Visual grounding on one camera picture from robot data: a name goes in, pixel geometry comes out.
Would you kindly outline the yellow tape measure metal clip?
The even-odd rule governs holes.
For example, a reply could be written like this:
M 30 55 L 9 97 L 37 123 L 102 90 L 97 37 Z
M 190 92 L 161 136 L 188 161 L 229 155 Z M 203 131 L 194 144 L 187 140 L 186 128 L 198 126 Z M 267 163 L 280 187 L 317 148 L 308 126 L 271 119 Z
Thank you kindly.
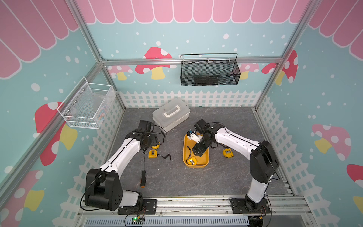
M 162 156 L 160 155 L 156 149 L 152 149 L 148 152 L 148 158 L 149 159 L 155 159 L 157 157 L 162 157 L 163 159 L 169 159 L 170 161 L 172 160 L 172 157 L 170 154 L 167 154 L 166 156 Z

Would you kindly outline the yellow tape measure small label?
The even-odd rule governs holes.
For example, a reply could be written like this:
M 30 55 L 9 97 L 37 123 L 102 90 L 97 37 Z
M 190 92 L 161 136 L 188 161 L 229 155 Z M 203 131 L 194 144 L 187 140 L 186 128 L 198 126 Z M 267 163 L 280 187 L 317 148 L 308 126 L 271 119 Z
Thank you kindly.
M 228 158 L 228 159 L 234 157 L 233 152 L 232 152 L 232 150 L 230 148 L 225 148 L 223 150 L 223 155 L 224 155 L 225 158 Z

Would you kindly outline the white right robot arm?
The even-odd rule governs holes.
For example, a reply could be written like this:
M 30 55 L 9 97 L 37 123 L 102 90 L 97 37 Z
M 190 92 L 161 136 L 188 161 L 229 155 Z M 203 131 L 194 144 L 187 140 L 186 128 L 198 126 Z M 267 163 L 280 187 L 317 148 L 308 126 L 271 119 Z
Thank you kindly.
M 221 124 L 206 125 L 204 129 L 195 126 L 198 132 L 188 131 L 187 138 L 196 142 L 192 151 L 201 157 L 211 144 L 217 143 L 231 148 L 246 157 L 250 164 L 252 181 L 245 196 L 246 205 L 258 205 L 274 175 L 277 175 L 279 161 L 268 141 L 253 141 L 238 135 Z

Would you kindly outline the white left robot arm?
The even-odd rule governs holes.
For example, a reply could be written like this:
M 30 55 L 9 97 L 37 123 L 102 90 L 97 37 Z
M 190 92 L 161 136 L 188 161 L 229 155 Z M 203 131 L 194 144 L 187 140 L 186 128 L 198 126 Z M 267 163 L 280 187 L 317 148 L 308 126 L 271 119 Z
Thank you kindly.
M 80 207 L 92 207 L 92 211 L 119 208 L 143 209 L 142 193 L 124 190 L 121 176 L 132 158 L 141 150 L 146 151 L 159 145 L 155 133 L 129 133 L 116 153 L 97 169 L 90 169 L 86 175 L 85 192 Z

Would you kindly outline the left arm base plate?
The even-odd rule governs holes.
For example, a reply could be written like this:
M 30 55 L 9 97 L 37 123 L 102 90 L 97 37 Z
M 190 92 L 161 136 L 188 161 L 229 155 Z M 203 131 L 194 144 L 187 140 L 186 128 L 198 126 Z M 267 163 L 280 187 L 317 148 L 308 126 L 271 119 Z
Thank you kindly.
M 135 206 L 123 206 L 119 207 L 117 213 L 119 215 L 129 215 L 129 214 L 150 214 L 155 215 L 157 208 L 156 199 L 146 199 L 140 200 Z

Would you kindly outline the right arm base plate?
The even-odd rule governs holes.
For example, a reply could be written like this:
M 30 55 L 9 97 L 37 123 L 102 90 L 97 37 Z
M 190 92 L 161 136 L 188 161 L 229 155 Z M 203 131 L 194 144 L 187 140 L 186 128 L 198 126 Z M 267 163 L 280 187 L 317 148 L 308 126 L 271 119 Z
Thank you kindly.
M 262 199 L 258 203 L 255 203 L 248 198 L 231 198 L 230 204 L 233 214 L 260 213 L 262 215 L 265 215 L 271 213 L 270 205 L 266 198 Z

